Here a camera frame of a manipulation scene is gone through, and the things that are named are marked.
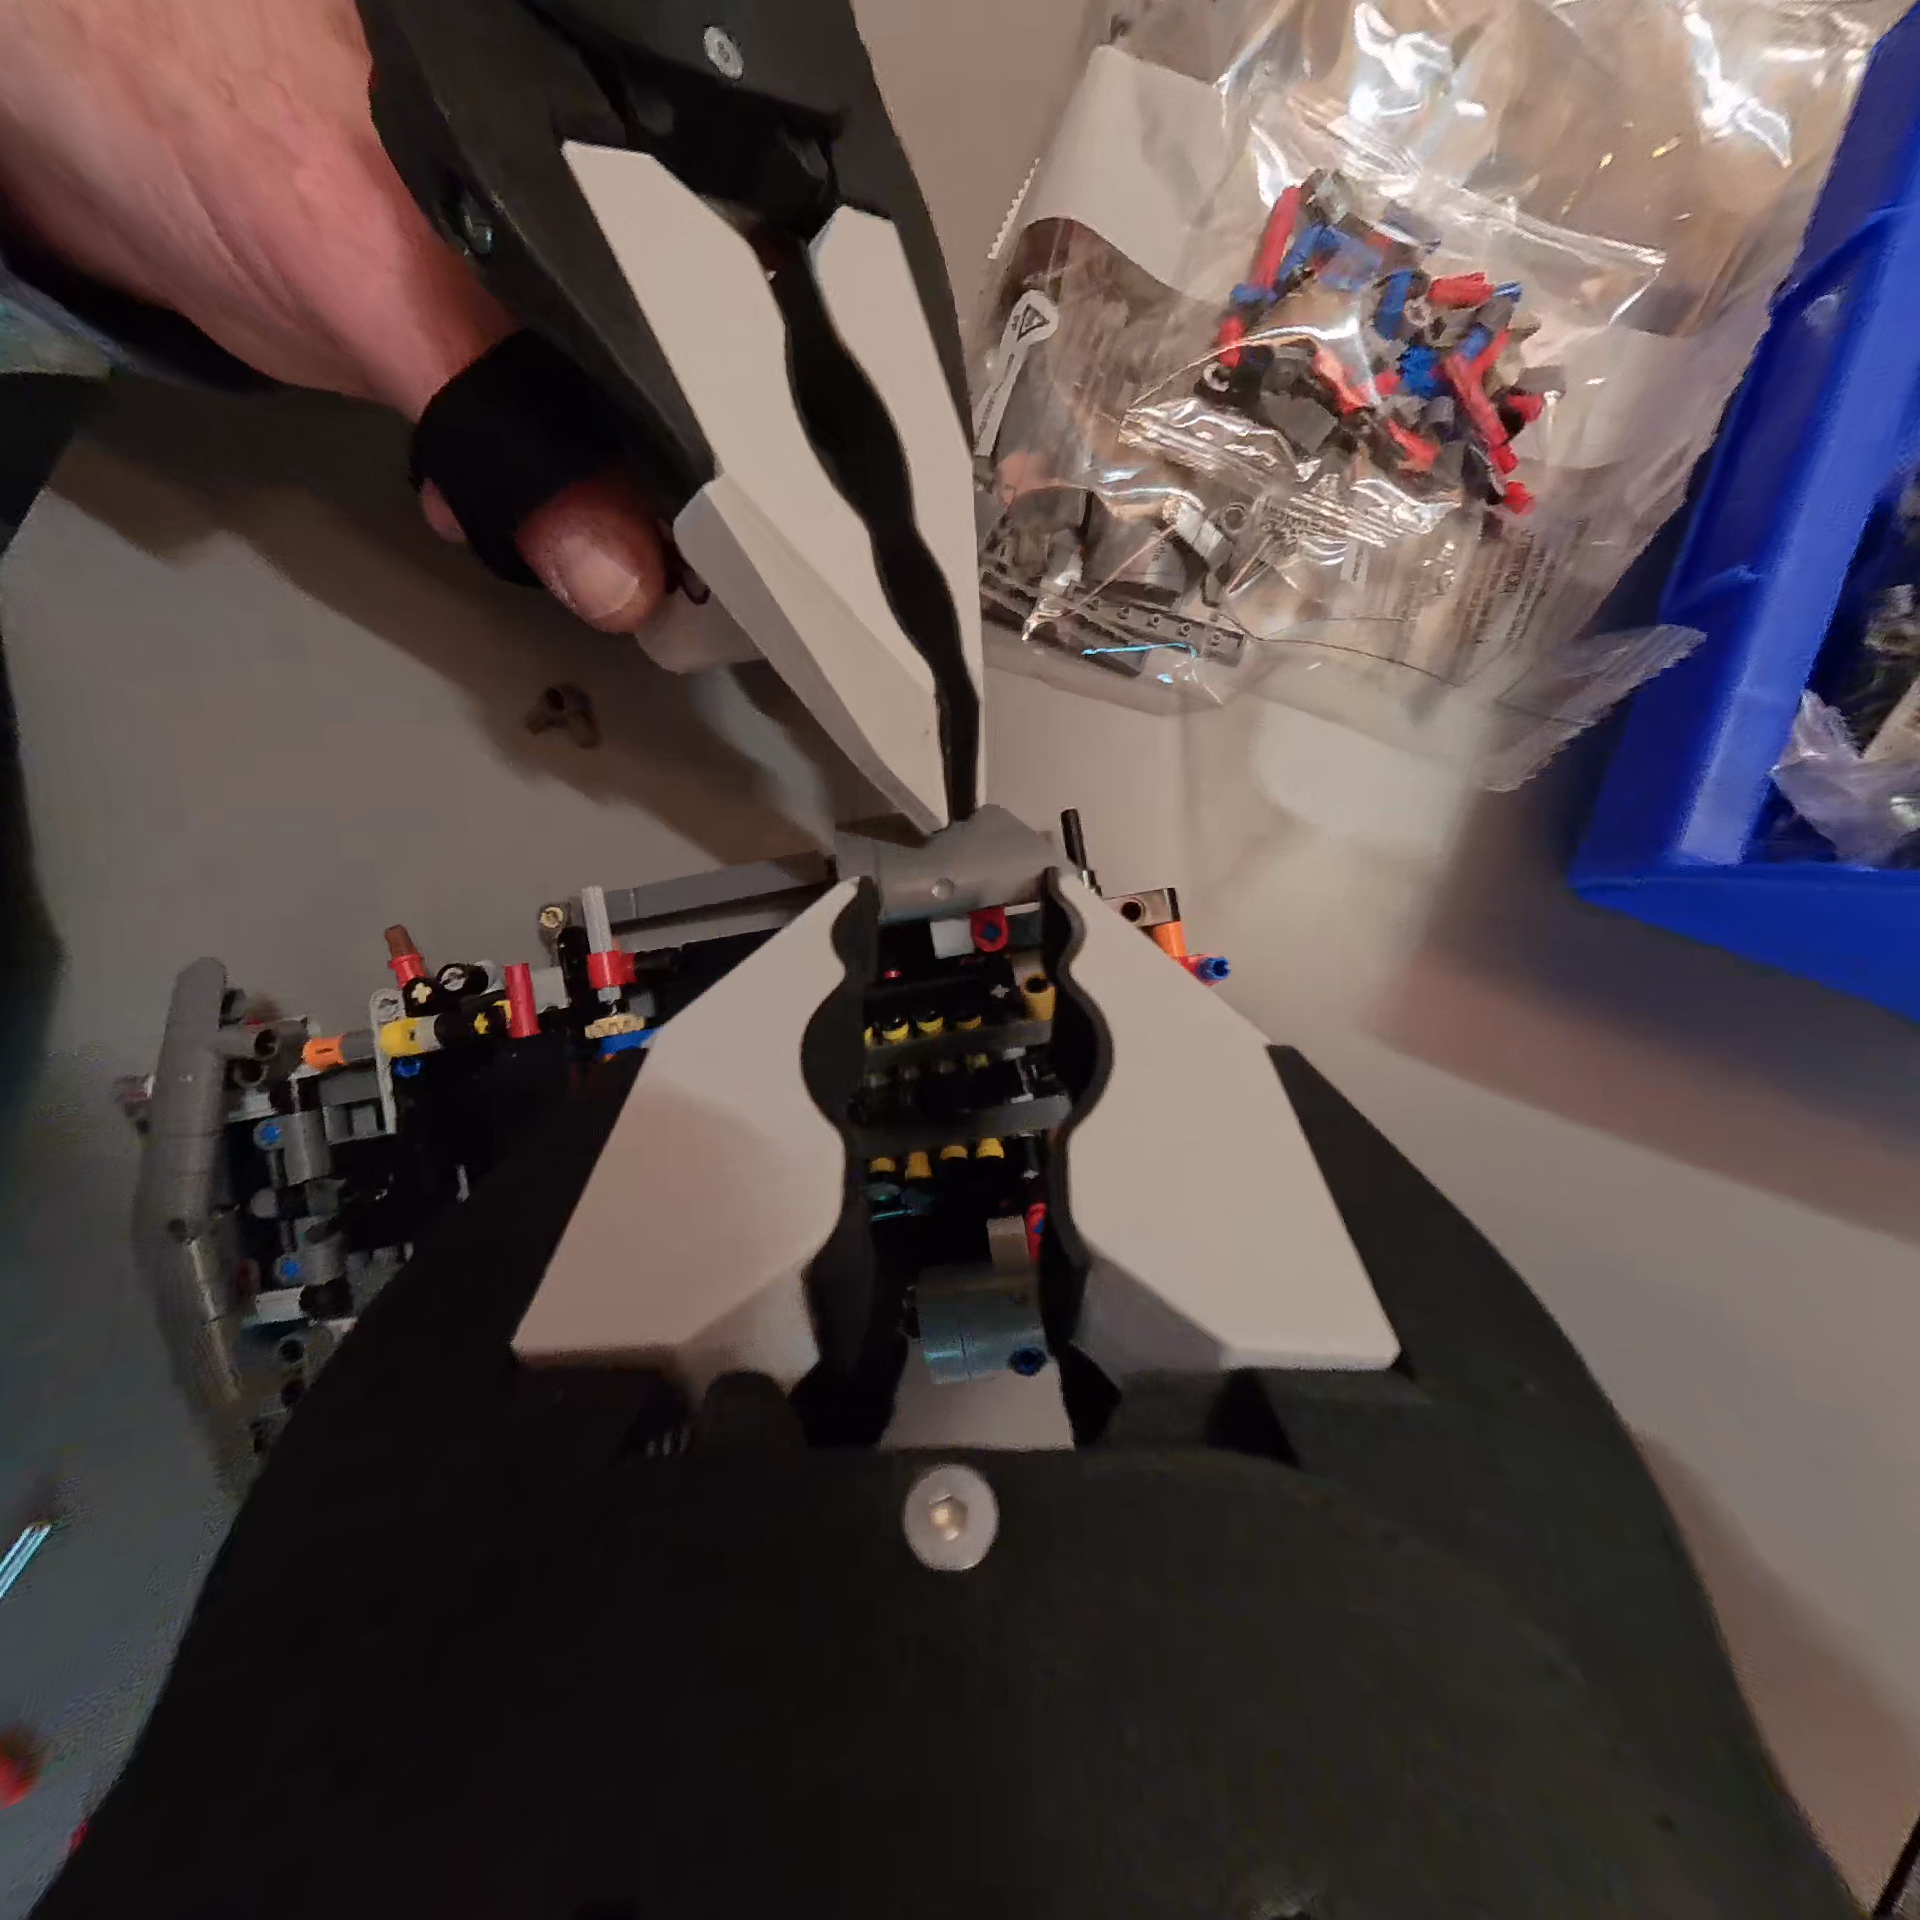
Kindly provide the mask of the pile of clear plastic bags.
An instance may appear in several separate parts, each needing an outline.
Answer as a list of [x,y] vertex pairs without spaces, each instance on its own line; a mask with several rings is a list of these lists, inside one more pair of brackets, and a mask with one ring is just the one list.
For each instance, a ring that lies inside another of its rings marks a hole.
[[1772,768],[1772,862],[1917,869],[1917,481],[1881,502]]

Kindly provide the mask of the blue plastic bin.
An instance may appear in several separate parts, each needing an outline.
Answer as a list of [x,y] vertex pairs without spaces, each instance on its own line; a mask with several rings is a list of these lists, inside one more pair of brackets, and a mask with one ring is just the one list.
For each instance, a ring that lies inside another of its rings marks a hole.
[[1701,643],[1626,706],[1577,898],[1917,1017],[1917,874],[1759,859],[1848,570],[1917,460],[1917,9],[1881,41],[1734,398],[1659,617]]

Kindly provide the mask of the partly built lego car model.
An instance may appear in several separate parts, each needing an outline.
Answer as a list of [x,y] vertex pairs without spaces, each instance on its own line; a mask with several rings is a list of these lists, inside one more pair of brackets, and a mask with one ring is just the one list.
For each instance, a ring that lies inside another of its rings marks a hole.
[[[833,880],[833,854],[730,865],[540,907],[540,965],[423,958],[389,929],[395,983],[321,1033],[191,962],[157,1070],[120,1088],[141,1132],[137,1264],[222,1479],[244,1494],[373,1294],[599,1066],[755,958]],[[907,1350],[939,1382],[1051,1362],[1040,1262],[1068,1120],[1055,969],[1028,890],[888,916],[850,1101],[880,1334],[853,1386],[805,1386],[805,1432],[880,1441]]]

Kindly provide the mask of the clear bag of lego parts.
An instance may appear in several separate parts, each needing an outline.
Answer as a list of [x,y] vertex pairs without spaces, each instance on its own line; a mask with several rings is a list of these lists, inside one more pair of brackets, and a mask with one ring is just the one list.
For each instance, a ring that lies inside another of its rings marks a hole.
[[1091,3],[992,251],[984,617],[1138,709],[1515,788],[1691,617],[1680,511],[1906,3]]

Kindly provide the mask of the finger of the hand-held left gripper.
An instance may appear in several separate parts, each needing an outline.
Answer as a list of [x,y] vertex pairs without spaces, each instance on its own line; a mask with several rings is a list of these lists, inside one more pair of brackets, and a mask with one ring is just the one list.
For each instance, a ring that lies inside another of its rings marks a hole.
[[885,605],[864,521],[827,481],[755,257],[663,161],[566,145],[566,161],[710,447],[675,545],[842,753],[917,829],[947,829],[932,672]]
[[969,436],[900,227],[845,202],[811,240],[811,269],[837,342],[892,422],[911,494],[911,552],[939,575],[932,608],[904,614],[902,627],[932,667],[947,822],[962,822],[983,797],[984,748]]

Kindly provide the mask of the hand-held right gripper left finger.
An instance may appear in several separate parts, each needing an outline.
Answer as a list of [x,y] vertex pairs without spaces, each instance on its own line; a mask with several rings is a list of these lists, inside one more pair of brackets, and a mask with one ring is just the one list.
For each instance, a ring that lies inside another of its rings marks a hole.
[[516,1329],[520,1362],[643,1364],[693,1395],[863,1374],[880,1281],[850,1107],[876,936],[876,880],[836,880],[657,1029]]

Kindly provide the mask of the person's left hand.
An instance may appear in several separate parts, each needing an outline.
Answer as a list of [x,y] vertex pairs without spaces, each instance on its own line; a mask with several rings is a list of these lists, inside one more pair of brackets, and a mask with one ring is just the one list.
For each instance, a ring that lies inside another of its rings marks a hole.
[[4,3],[4,231],[408,422],[518,330],[385,155],[355,3]]

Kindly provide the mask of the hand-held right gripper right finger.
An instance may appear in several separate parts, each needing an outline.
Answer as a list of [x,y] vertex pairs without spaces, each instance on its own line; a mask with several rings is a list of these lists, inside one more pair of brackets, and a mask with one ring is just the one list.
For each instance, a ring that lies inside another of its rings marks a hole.
[[1068,1120],[1042,1322],[1071,1441],[1127,1395],[1382,1374],[1403,1342],[1265,1034],[1071,871],[1042,874]]

